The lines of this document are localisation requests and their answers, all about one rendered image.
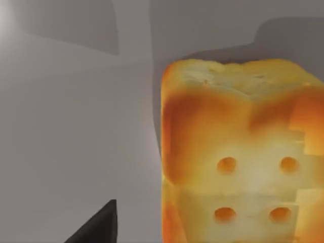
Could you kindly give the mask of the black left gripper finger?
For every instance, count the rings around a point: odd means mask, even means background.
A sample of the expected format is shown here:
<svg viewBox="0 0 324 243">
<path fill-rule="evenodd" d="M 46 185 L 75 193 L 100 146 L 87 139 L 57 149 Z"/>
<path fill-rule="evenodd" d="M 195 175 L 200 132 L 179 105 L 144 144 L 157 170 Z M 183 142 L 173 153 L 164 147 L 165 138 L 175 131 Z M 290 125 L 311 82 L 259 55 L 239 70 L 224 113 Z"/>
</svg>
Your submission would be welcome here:
<svg viewBox="0 0 324 243">
<path fill-rule="evenodd" d="M 112 199 L 64 243 L 117 243 L 117 200 Z"/>
</svg>

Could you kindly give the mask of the golden brown bread loaf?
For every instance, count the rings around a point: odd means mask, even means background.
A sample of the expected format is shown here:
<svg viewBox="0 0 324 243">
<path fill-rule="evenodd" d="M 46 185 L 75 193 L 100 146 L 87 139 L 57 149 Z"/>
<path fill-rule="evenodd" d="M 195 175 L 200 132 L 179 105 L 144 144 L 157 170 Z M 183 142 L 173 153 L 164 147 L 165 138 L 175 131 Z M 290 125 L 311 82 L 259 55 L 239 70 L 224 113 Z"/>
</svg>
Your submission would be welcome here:
<svg viewBox="0 0 324 243">
<path fill-rule="evenodd" d="M 163 243 L 324 243 L 324 82 L 268 59 L 161 79 Z"/>
</svg>

